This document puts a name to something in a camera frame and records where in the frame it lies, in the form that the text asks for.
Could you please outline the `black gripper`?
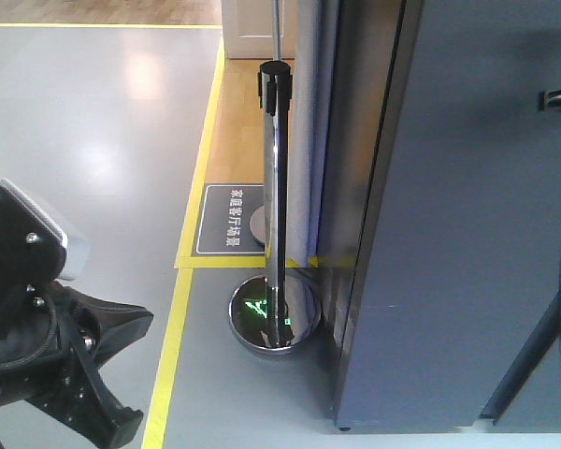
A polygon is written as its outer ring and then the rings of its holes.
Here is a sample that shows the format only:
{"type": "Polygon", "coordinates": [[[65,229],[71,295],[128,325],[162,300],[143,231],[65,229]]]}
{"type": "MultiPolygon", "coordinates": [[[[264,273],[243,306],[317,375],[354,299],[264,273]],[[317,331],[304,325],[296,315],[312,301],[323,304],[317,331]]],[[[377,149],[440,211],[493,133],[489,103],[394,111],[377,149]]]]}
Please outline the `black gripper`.
{"type": "Polygon", "coordinates": [[[142,339],[146,308],[51,282],[0,302],[0,407],[27,401],[97,448],[121,448],[144,413],[121,405],[99,370],[142,339]]]}

